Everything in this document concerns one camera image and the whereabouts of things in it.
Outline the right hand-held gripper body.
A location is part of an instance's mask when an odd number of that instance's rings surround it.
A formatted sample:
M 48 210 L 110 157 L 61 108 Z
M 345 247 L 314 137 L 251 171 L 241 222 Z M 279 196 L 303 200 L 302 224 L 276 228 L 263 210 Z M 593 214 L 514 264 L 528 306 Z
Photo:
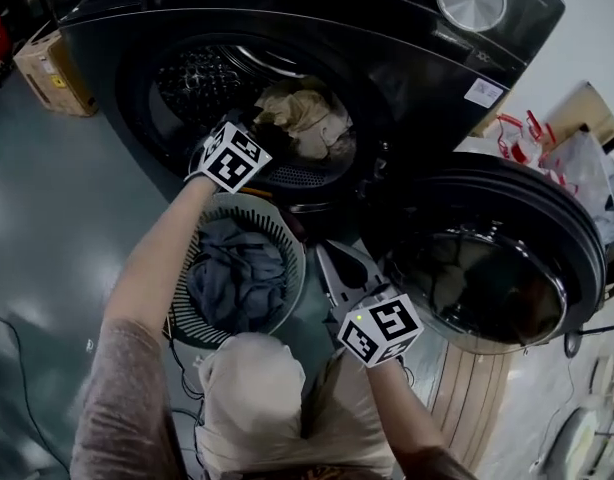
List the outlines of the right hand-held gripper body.
M 403 355 L 424 330 L 410 298 L 356 248 L 325 240 L 316 245 L 316 257 L 331 304 L 324 323 L 334 346 L 368 368 Z

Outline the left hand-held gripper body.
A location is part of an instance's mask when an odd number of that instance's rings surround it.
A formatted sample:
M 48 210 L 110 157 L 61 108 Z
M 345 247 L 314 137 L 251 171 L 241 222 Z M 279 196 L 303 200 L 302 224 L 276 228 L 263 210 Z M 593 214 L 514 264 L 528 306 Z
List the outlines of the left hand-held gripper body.
M 241 117 L 241 111 L 229 111 L 199 144 L 184 183 L 205 176 L 234 194 L 267 166 L 272 156 L 254 140 Z

